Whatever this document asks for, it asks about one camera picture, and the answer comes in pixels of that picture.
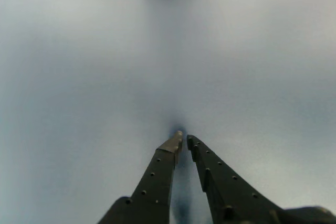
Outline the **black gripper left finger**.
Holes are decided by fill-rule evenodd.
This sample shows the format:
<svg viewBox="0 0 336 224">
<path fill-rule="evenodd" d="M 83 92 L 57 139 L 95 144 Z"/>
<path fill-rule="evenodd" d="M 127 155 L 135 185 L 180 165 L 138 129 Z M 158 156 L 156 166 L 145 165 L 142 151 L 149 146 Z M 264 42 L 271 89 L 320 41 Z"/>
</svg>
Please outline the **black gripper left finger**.
<svg viewBox="0 0 336 224">
<path fill-rule="evenodd" d="M 182 150 L 183 132 L 160 145 L 130 197 L 121 197 L 99 223 L 169 223 L 173 175 Z"/>
</svg>

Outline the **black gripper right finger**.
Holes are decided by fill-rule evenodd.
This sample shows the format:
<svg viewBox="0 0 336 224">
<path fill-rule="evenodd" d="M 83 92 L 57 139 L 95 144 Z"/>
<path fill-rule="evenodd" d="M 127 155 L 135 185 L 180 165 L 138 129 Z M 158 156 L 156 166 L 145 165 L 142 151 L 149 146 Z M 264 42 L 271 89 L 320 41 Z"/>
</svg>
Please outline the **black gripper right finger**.
<svg viewBox="0 0 336 224">
<path fill-rule="evenodd" d="M 247 183 L 204 142 L 187 136 L 213 223 L 281 223 L 281 208 Z"/>
</svg>

